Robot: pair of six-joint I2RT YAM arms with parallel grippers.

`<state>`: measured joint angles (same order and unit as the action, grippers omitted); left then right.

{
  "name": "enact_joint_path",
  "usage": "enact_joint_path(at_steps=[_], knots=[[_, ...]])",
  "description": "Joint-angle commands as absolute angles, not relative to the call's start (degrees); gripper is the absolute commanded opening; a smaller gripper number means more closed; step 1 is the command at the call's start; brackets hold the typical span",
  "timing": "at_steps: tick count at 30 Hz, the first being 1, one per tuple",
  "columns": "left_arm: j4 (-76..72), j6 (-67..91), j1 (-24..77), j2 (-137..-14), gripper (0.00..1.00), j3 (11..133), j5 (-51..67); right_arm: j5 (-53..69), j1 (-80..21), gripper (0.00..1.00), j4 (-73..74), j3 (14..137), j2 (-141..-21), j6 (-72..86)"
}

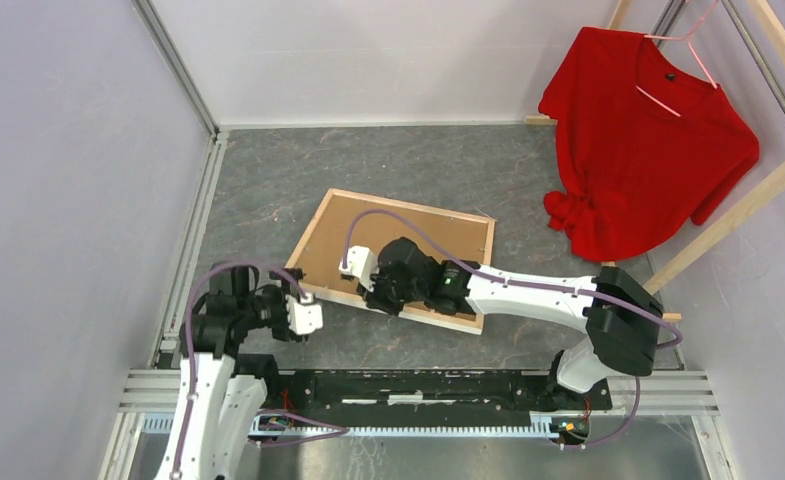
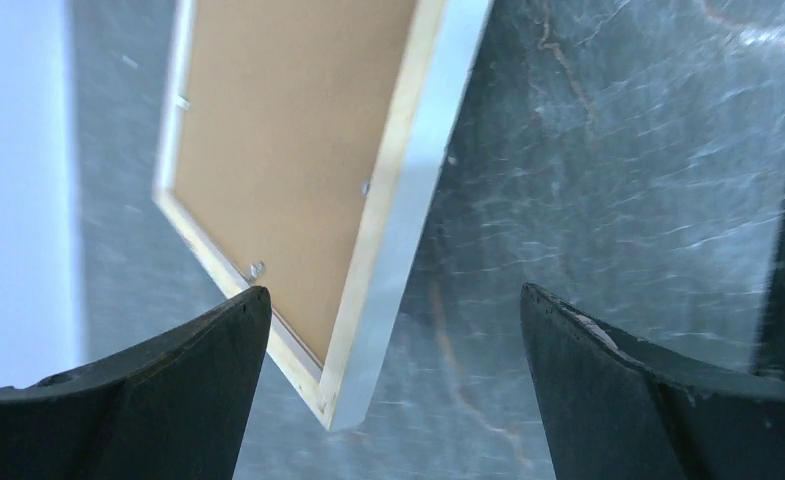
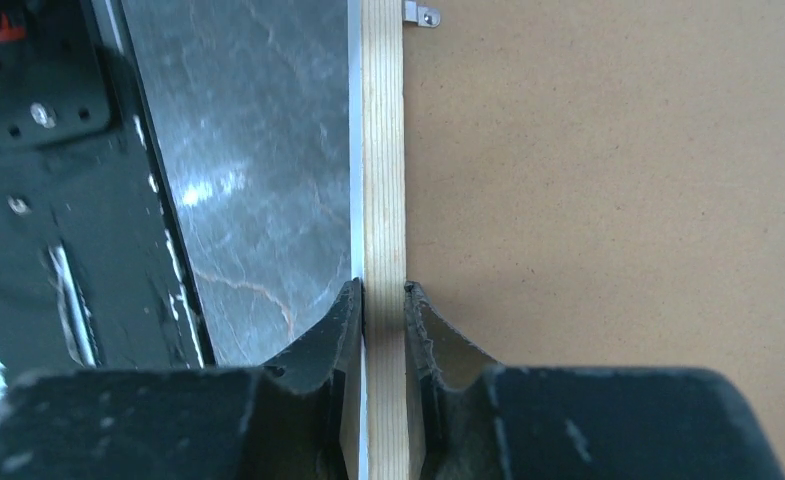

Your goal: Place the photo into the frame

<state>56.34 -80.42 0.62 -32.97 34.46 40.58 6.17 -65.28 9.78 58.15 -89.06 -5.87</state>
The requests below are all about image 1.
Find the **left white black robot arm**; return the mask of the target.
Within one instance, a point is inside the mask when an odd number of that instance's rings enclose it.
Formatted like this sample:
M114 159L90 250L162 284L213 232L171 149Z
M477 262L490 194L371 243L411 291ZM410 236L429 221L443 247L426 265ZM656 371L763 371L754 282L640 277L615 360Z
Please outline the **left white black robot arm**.
M274 358L243 358L239 348L255 329L300 342L322 327L321 306L302 289L303 277L299 268L222 261L192 287L177 405L156 478L236 478L254 418L282 394Z

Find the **brown cardboard backing board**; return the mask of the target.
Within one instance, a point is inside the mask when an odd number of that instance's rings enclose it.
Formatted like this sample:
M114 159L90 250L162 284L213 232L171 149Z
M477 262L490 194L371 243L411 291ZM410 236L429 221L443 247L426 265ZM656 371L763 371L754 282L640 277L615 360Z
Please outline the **brown cardboard backing board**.
M344 280L338 267L345 245L364 246L378 254L389 242L407 237L427 255L442 261L446 256L425 242L416 232L397 219L372 214L359 220L347 241L354 218L370 209L392 211L416 225L432 240L462 260L489 265L492 260L495 220L490 217L456 212L331 188L311 218L287 266L304 273L305 290L322 300L364 310L357 294L358 283Z

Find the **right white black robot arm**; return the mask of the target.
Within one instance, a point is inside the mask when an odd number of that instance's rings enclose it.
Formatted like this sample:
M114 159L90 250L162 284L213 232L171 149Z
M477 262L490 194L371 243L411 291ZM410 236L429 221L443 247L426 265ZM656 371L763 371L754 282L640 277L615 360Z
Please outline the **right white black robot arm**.
M515 315L584 333L557 355L545 382L559 408L574 406L606 377L645 377L654 367L662 306L616 267L574 278L520 274L455 258L439 262L401 237L380 253L350 247L339 271L357 280L368 308L390 315L421 303L447 316Z

